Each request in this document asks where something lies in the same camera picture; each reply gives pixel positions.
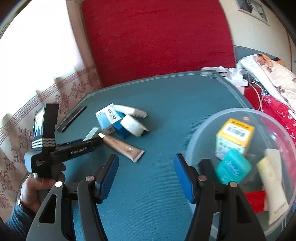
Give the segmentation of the left hand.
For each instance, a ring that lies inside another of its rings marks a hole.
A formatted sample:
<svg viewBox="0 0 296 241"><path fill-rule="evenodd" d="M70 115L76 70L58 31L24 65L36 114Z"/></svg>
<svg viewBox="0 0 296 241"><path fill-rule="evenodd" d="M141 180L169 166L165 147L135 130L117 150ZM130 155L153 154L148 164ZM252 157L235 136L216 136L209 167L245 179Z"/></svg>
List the left hand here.
<svg viewBox="0 0 296 241"><path fill-rule="evenodd" d="M50 190L57 181L65 181L65 175L63 174L63 171L65 170L66 166L64 164L58 164L59 173L57 180L34 177L33 174L30 174L21 186L17 202L22 211L30 217L35 217L41 207L41 198L39 197L38 192Z"/></svg>

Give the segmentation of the blue sleeved forearm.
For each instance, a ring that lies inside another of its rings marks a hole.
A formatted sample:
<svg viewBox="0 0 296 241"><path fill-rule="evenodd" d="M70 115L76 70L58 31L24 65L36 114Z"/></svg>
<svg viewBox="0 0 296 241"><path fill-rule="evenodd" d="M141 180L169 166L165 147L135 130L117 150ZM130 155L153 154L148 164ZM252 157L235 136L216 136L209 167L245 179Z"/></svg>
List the blue sleeved forearm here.
<svg viewBox="0 0 296 241"><path fill-rule="evenodd" d="M15 240L26 240L35 216L35 212L19 202L14 206L13 212L5 225Z"/></svg>

